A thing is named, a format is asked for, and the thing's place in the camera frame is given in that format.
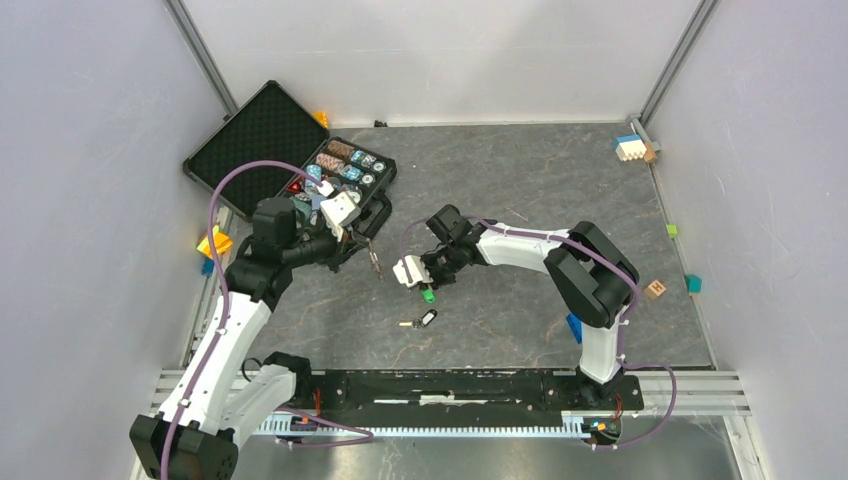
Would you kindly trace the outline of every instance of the purple cable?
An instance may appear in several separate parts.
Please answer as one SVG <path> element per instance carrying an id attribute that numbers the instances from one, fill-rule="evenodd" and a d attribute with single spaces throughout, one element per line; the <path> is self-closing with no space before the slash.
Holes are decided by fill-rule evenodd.
<path id="1" fill-rule="evenodd" d="M 224 297 L 224 305 L 221 309 L 221 320 L 218 322 L 218 326 L 215 330 L 219 330 L 224 328 L 227 325 L 227 320 L 230 316 L 230 290 L 227 288 L 227 279 L 224 277 L 224 267 L 221 265 L 221 257 L 218 255 L 218 250 L 215 248 L 215 235 L 212 233 L 212 230 L 215 227 L 215 207 L 218 204 L 218 197 L 221 196 L 221 192 L 224 190 L 224 187 L 230 183 L 230 180 L 241 174 L 246 170 L 250 170 L 252 168 L 257 167 L 276 167 L 288 170 L 292 173 L 296 173 L 298 175 L 303 176 L 304 178 L 315 182 L 316 185 L 321 184 L 321 180 L 316 179 L 312 175 L 304 172 L 303 170 L 289 165 L 287 163 L 283 163 L 277 160 L 257 160 L 255 162 L 246 163 L 232 172 L 230 172 L 223 180 L 215 187 L 215 191 L 212 192 L 212 198 L 209 200 L 209 222 L 206 225 L 206 239 L 209 241 L 209 252 L 212 254 L 212 262 L 215 264 L 215 274 L 218 276 L 218 281 L 221 283 L 221 295 Z M 215 347 L 218 345 L 218 340 L 220 339 L 220 335 L 215 335 L 212 337 L 212 341 L 209 342 L 209 348 L 206 349 L 206 352 L 203 353 L 203 356 L 200 358 L 200 361 L 197 363 L 197 368 L 194 370 L 194 374 L 192 374 L 191 378 L 186 385 L 185 394 L 183 395 L 182 400 L 188 400 L 191 398 L 192 390 L 194 390 L 194 386 L 197 384 L 197 381 L 200 379 L 200 375 L 203 373 L 203 368 L 206 367 L 206 364 L 209 362 L 209 358 L 212 357 L 212 352 L 215 351 Z M 162 462 L 160 464 L 161 467 L 161 478 L 162 480 L 168 480 L 168 467 L 171 461 L 171 445 L 174 442 L 174 435 L 177 432 L 177 425 L 180 423 L 180 418 L 183 416 L 183 411 L 185 407 L 181 403 L 177 404 L 177 410 L 174 412 L 174 418 L 171 419 L 171 425 L 168 427 L 168 433 L 165 435 L 165 443 L 162 446 Z"/>
<path id="2" fill-rule="evenodd" d="M 288 412 L 292 415 L 297 415 L 298 417 L 304 417 L 312 420 L 313 422 L 320 423 L 326 427 L 337 428 L 339 430 L 347 430 L 348 432 L 359 433 L 364 435 L 362 438 L 355 438 L 352 440 L 341 440 L 338 442 L 322 442 L 322 443 L 291 443 L 290 445 L 294 448 L 331 448 L 331 447 L 344 447 L 349 445 L 361 445 L 363 443 L 369 443 L 374 440 L 374 434 L 369 432 L 368 430 L 362 430 L 361 428 L 356 427 L 348 427 L 347 425 L 342 425 L 340 423 L 336 423 L 321 417 L 316 417 L 314 415 L 310 415 L 306 412 L 302 412 L 300 410 L 296 410 L 291 407 L 279 406 L 277 407 L 278 412 Z"/>
<path id="3" fill-rule="evenodd" d="M 621 319 L 622 320 L 626 320 L 626 318 L 630 314 L 630 312 L 634 308 L 636 308 L 636 305 L 638 305 L 639 301 L 642 299 L 642 291 L 639 290 L 639 286 L 636 285 L 636 282 L 634 282 L 632 278 L 630 278 L 630 275 L 628 275 L 627 273 L 622 271 L 620 268 L 613 265 L 612 262 L 610 262 L 606 258 L 604 258 L 601 255 L 592 251 L 590 248 L 588 248 L 584 245 L 581 245 L 580 243 L 575 242 L 574 240 L 571 240 L 570 238 L 561 237 L 559 235 L 546 235 L 544 233 L 528 232 L 528 231 L 513 229 L 513 228 L 501 228 L 501 227 L 497 227 L 495 225 L 490 224 L 489 222 L 484 220 L 482 217 L 479 217 L 477 215 L 465 215 L 465 218 L 467 218 L 469 220 L 477 221 L 481 225 L 486 227 L 487 229 L 492 230 L 493 232 L 503 234 L 503 235 L 514 236 L 514 237 L 524 237 L 524 238 L 535 238 L 537 240 L 553 240 L 555 242 L 564 243 L 564 244 L 568 245 L 569 247 L 575 248 L 575 249 L 585 253 L 586 255 L 589 256 L 589 258 L 594 260 L 596 263 L 603 265 L 604 267 L 608 268 L 612 273 L 616 274 L 619 278 L 621 278 L 624 281 L 624 283 L 627 284 L 628 287 L 630 287 L 630 290 L 633 291 L 633 299 L 630 301 L 630 303 L 627 305 L 627 307 L 624 309 L 624 311 L 621 312 Z M 414 227 L 415 225 L 418 225 L 420 223 L 423 223 L 426 220 L 427 219 L 419 219 L 419 220 L 416 220 L 415 222 L 409 224 L 409 226 L 406 227 L 406 229 L 403 231 L 403 234 L 400 237 L 400 258 L 403 261 L 403 266 L 404 266 L 404 269 L 406 270 L 406 275 L 407 275 L 407 278 L 409 279 L 410 282 L 412 281 L 412 277 L 409 274 L 409 268 L 407 268 L 407 266 L 406 266 L 406 243 L 405 243 L 404 240 L 406 238 L 407 233 L 409 232 L 409 230 L 412 229 L 412 227 Z M 624 333 L 624 330 L 619 329 L 619 331 L 618 331 L 618 343 L 616 344 L 616 355 L 619 357 L 618 362 L 619 362 L 619 365 L 621 365 L 621 368 L 624 369 L 624 370 L 628 370 L 628 371 L 643 370 L 645 368 L 662 368 L 663 370 L 667 371 L 669 378 L 671 379 L 671 400 L 669 401 L 668 410 L 665 412 L 665 415 L 663 415 L 663 418 L 660 420 L 660 422 L 653 429 L 651 429 L 651 431 L 649 431 L 648 433 L 646 433 L 646 434 L 644 434 L 640 437 L 636 437 L 636 438 L 633 438 L 631 440 L 627 440 L 626 442 L 622 442 L 622 443 L 617 444 L 617 445 L 597 445 L 597 446 L 595 446 L 595 448 L 598 448 L 598 449 L 601 449 L 601 450 L 616 450 L 618 448 L 634 445 L 636 443 L 641 442 L 642 440 L 647 440 L 648 438 L 653 437 L 657 432 L 659 432 L 665 426 L 666 423 L 668 423 L 668 420 L 671 418 L 671 413 L 674 411 L 674 405 L 677 403 L 677 377 L 674 375 L 674 370 L 672 370 L 672 368 L 668 364 L 661 363 L 661 362 L 643 363 L 643 364 L 639 364 L 639 365 L 628 365 L 628 364 L 624 363 L 624 361 L 621 359 L 622 355 L 624 355 L 624 344 L 625 344 L 625 333 Z"/>

